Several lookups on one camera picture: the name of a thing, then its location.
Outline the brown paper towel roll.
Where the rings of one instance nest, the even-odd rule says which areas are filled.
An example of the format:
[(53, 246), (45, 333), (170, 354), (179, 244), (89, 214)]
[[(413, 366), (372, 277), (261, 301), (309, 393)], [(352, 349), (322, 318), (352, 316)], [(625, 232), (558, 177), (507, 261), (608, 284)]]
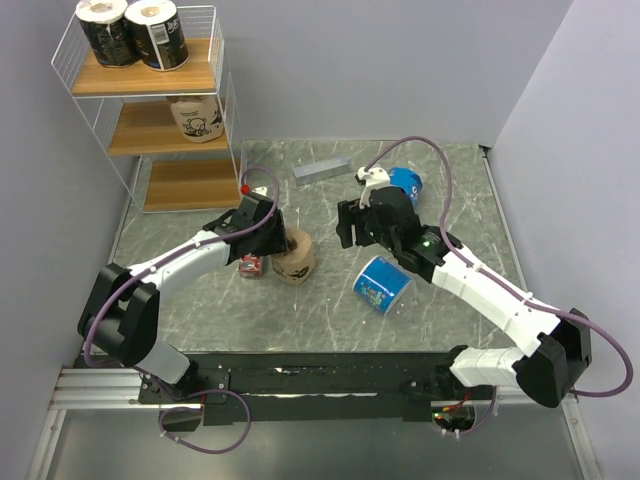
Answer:
[(174, 121), (186, 140), (205, 143), (223, 134), (222, 114), (215, 96), (168, 96), (167, 101)]
[(297, 228), (286, 228), (285, 234), (289, 250), (271, 256), (272, 268), (284, 283), (301, 285), (316, 266), (312, 238), (309, 233)]

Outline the black paper towel roll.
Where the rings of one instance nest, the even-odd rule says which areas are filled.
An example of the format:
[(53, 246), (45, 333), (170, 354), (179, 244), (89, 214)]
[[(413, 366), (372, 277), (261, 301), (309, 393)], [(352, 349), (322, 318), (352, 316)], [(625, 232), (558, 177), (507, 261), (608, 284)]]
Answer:
[(148, 68), (166, 72), (187, 62), (189, 51), (173, 1), (135, 1), (127, 7), (125, 18)]
[(99, 65), (124, 68), (135, 64), (139, 54), (125, 18), (128, 2), (79, 1), (75, 17)]

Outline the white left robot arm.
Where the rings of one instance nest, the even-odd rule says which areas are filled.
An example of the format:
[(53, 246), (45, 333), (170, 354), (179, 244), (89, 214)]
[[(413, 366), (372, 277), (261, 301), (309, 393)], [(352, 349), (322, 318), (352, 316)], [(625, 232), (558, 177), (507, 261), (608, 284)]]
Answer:
[(198, 365), (159, 337), (161, 301), (201, 276), (246, 255), (268, 256), (288, 249), (277, 203), (259, 193), (245, 195), (231, 209), (168, 252), (124, 268), (103, 267), (78, 323), (85, 341), (124, 367), (162, 381), (174, 401), (190, 400), (198, 389)]

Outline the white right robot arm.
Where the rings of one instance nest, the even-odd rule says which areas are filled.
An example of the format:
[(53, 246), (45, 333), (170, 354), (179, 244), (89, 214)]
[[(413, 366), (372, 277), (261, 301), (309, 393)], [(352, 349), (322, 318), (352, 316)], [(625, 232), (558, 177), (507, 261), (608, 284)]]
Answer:
[(457, 238), (422, 223), (400, 188), (375, 189), (366, 204), (341, 201), (337, 212), (343, 247), (384, 247), (402, 268), (458, 297), (513, 341), (504, 349), (454, 348), (449, 366), (437, 374), (444, 396), (456, 399), (476, 386), (518, 387), (555, 408), (590, 365), (590, 329), (581, 312), (535, 303)]

